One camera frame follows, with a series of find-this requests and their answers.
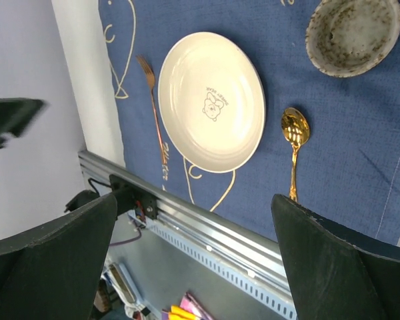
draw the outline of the tablecloth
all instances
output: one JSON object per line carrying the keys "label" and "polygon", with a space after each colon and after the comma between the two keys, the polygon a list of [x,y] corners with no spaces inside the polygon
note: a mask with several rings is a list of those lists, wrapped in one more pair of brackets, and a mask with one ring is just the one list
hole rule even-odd
{"label": "tablecloth", "polygon": [[[338,79],[319,72],[305,50],[318,0],[100,0],[127,169],[202,208],[276,240],[271,198],[288,194],[290,144],[281,115],[300,109],[312,128],[299,152],[300,204],[368,236],[400,236],[400,37],[369,72]],[[161,126],[168,166],[160,160],[149,88],[135,56],[158,78],[182,37],[210,31],[250,58],[266,98],[266,126],[256,153],[240,169],[204,172],[172,145]]]}

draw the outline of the gold spoon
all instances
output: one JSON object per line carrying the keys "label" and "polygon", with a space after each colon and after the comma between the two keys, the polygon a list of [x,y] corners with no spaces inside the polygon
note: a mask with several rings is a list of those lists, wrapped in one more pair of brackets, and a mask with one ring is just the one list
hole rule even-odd
{"label": "gold spoon", "polygon": [[310,129],[305,117],[295,108],[287,108],[285,112],[283,112],[283,116],[281,117],[281,128],[286,140],[291,143],[293,148],[289,198],[298,202],[298,194],[296,190],[296,160],[298,158],[299,149],[309,139]]}

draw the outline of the gray wall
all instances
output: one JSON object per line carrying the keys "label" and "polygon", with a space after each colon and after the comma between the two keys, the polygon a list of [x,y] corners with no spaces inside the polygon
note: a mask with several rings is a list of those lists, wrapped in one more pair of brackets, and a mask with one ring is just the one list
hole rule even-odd
{"label": "gray wall", "polygon": [[62,215],[84,189],[83,132],[50,0],[0,1],[0,97],[49,104],[24,137],[0,150],[2,239]]}

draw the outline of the fork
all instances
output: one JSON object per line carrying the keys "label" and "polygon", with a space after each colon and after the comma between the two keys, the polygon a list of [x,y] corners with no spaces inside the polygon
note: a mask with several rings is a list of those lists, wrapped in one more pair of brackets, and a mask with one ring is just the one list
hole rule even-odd
{"label": "fork", "polygon": [[153,104],[153,112],[154,112],[154,119],[155,119],[155,127],[157,129],[157,135],[159,137],[159,143],[160,143],[160,152],[161,152],[161,162],[162,164],[167,164],[165,152],[163,151],[163,142],[161,140],[161,132],[160,132],[160,127],[159,127],[159,120],[157,118],[157,111],[155,109],[155,102],[154,102],[154,84],[155,84],[155,76],[154,72],[149,66],[148,62],[145,60],[144,57],[141,55],[136,56],[136,60],[138,60],[139,64],[141,65],[142,70],[145,73],[145,76],[147,78],[148,86],[150,88],[150,94],[151,94],[151,102]]}

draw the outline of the ceramic bowl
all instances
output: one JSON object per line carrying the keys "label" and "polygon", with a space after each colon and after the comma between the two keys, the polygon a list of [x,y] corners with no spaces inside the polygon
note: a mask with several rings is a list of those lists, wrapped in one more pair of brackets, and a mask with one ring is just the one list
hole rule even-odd
{"label": "ceramic bowl", "polygon": [[397,0],[323,0],[311,17],[305,43],[321,72],[352,77],[380,63],[399,34]]}

